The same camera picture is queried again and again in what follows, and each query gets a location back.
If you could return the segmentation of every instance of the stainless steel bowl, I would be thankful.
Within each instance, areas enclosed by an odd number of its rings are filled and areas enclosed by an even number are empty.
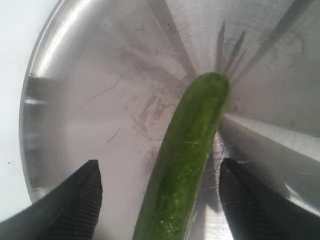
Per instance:
[[[24,83],[20,144],[38,200],[89,159],[104,195],[96,239],[129,240],[184,90],[232,84],[190,239],[232,239],[217,194],[225,156],[320,215],[320,1],[61,0]]]

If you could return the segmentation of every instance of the white surface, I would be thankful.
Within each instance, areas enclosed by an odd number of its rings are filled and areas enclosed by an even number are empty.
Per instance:
[[[57,1],[0,1],[0,221],[31,204],[19,149],[20,97],[33,47]]]

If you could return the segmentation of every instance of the cucumber skin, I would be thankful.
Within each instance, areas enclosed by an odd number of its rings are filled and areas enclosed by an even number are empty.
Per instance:
[[[204,167],[229,98],[226,77],[208,72],[187,88],[160,147],[132,240],[184,240]]]

